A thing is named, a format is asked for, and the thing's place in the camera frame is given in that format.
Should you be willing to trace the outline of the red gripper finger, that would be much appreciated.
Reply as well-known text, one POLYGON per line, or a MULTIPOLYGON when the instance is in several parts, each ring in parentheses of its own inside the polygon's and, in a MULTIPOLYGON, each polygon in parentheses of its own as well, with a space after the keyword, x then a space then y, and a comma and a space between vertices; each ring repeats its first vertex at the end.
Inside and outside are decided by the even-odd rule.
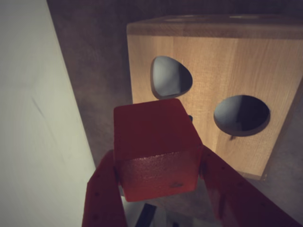
POLYGON ((200 177, 213 212, 224 227, 300 226, 207 147, 202 150, 200 177))
POLYGON ((127 226, 112 150, 104 155, 87 183, 82 226, 127 226))

